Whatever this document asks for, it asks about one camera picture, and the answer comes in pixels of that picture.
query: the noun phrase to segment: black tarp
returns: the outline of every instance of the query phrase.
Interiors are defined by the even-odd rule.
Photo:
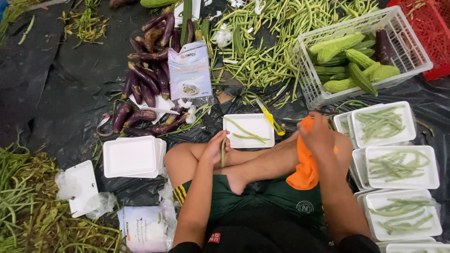
[[[223,11],[225,3],[223,0],[215,0],[210,6],[202,8],[201,16],[206,16],[208,13],[214,15],[217,10]],[[104,45],[84,43],[72,49],[78,43],[78,39],[72,36],[60,45],[54,58],[56,47],[49,51],[42,51],[55,44],[47,43],[45,34],[59,34],[57,36],[59,39],[63,24],[56,18],[61,15],[63,9],[67,11],[69,5],[57,5],[50,7],[48,11],[37,10],[35,26],[28,35],[24,47],[16,45],[21,37],[20,34],[16,34],[13,40],[3,46],[0,59],[1,144],[6,145],[15,140],[17,129],[24,130],[25,144],[32,150],[46,145],[45,151],[57,158],[62,169],[87,159],[96,162],[98,153],[95,157],[93,156],[95,145],[98,143],[95,127],[104,113],[112,113],[111,95],[122,89],[120,82],[115,80],[123,77],[127,70],[126,56],[132,51],[128,38],[140,34],[141,24],[149,18],[149,11],[138,5],[126,6],[113,12],[108,9],[107,2],[103,1],[99,6],[99,14],[110,18],[106,38],[100,39]],[[31,17],[27,15],[24,18],[29,20]],[[3,54],[11,55],[11,57],[3,57]],[[441,186],[431,192],[442,205],[441,220],[444,233],[438,239],[443,242],[450,241],[450,219],[448,218],[450,191],[447,175],[447,168],[450,165],[448,158],[449,83],[448,77],[427,83],[422,76],[417,76],[396,87],[381,90],[377,98],[367,95],[356,97],[369,104],[406,100],[411,104],[416,118],[434,129],[436,136],[431,137],[427,134],[425,139],[422,131],[426,129],[419,126],[414,143],[422,144],[427,141],[436,152],[440,166]],[[274,86],[270,90],[277,90],[277,88],[279,87]],[[234,93],[236,89],[226,87],[226,91]],[[321,112],[332,113],[339,104],[326,106],[321,109]],[[352,109],[355,108],[344,106],[342,111]],[[301,98],[293,104],[283,106],[280,110],[275,110],[273,107],[270,110],[279,123],[286,124],[288,133],[295,130],[295,122],[283,120],[283,118],[297,119],[307,115],[306,106]],[[258,112],[258,109],[243,105],[240,98],[224,104],[216,104],[212,108],[211,115],[205,118],[204,128],[196,127],[185,133],[170,135],[163,139],[167,141],[169,148],[186,141],[207,142],[221,129],[221,116],[255,111]],[[111,136],[101,140],[112,140],[116,137]],[[107,179],[103,176],[101,156],[95,174],[99,190],[113,192],[121,204],[130,206],[158,204],[157,191],[164,183],[162,177]],[[259,191],[264,187],[264,182],[253,183],[246,192]]]

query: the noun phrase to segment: white plastic crate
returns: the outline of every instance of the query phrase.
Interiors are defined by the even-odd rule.
[[[393,87],[423,71],[433,68],[433,63],[430,61],[399,6],[392,6],[342,23],[302,33],[298,36],[298,41],[293,48],[293,64],[299,69],[298,78],[303,84],[302,91],[309,110],[318,109],[324,105],[355,97],[365,92],[359,87],[335,94],[325,92],[308,57],[305,46],[340,38],[355,32],[375,33],[375,30],[379,27],[384,27],[388,34],[394,49],[391,65],[400,69],[400,75],[373,83],[375,89]]]

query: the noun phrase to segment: person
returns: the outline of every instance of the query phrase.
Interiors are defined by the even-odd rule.
[[[169,150],[165,164],[181,205],[169,253],[379,252],[346,181],[350,140],[330,130],[325,116],[310,116],[310,132],[298,124],[296,133],[270,149],[234,150],[225,130],[207,144],[183,143]],[[317,162],[319,184],[311,190],[286,183],[300,163],[299,135]],[[248,183],[267,179],[273,180],[264,193],[242,195]]]

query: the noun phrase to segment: yellow stripe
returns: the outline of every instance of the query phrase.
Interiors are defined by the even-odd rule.
[[[179,188],[183,191],[183,196],[186,198],[186,191],[183,185],[180,185]]]
[[[180,198],[178,198],[178,195],[176,194],[176,191],[173,190],[173,194],[175,195],[176,199],[178,200],[178,203],[180,203],[180,206],[183,206],[183,204],[180,201]]]
[[[181,195],[181,192],[180,192],[180,189],[179,189],[180,187],[178,186],[178,187],[176,187],[176,191],[178,192],[178,194],[180,195],[180,198],[181,198],[181,202],[185,202],[185,200],[184,200],[184,198],[183,198],[183,196]]]

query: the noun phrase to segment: green shorts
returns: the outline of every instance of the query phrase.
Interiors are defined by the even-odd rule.
[[[174,198],[183,206],[192,180],[173,190]],[[209,221],[214,221],[238,208],[269,204],[291,214],[311,219],[317,227],[324,223],[324,211],[319,185],[311,190],[296,190],[286,183],[286,177],[273,180],[262,194],[237,195],[228,184],[226,175],[213,175]]]

